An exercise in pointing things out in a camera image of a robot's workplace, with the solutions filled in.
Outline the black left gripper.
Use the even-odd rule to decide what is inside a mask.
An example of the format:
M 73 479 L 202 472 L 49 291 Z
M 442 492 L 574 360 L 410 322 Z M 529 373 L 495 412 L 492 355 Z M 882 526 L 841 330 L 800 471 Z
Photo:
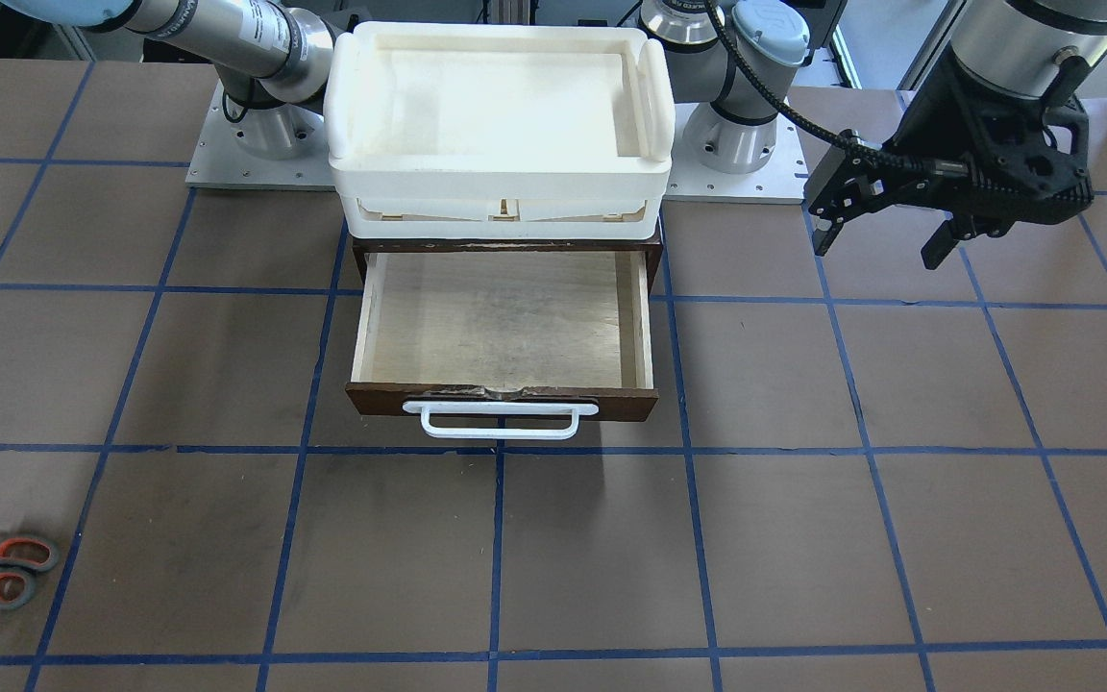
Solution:
M 1054 225 L 1095 199 L 1088 169 L 1089 118 L 1073 95 L 1085 68 L 1051 68 L 1031 99 L 1011 96 L 963 68 L 934 68 L 879 148 L 832 146 L 805 184 L 813 251 L 825 256 L 845 224 L 908 205 L 979 223 Z M 920 250 L 937 270 L 970 220 L 946 219 Z

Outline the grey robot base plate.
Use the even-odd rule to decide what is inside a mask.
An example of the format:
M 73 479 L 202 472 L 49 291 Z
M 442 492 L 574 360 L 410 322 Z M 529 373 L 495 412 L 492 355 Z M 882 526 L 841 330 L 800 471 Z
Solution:
M 293 105 L 247 113 L 240 123 L 225 118 L 223 90 L 217 87 L 204 118 L 185 182 L 193 188 L 220 192 L 333 192 L 344 176 L 329 162 L 324 118 Z M 774 203 L 799 205 L 809 174 L 801 145 L 787 118 L 775 121 L 776 144 L 759 171 L 728 174 L 711 169 L 690 152 L 684 131 L 693 109 L 676 106 L 676 140 L 665 200 Z M 411 177 L 395 161 L 382 171 L 365 171 L 356 192 L 366 197 L 397 192 L 483 193 L 501 198 L 588 194 L 601 200 L 611 194 L 634 194 L 654 200 L 654 180 L 632 180 L 619 172 L 435 171 L 420 166 Z

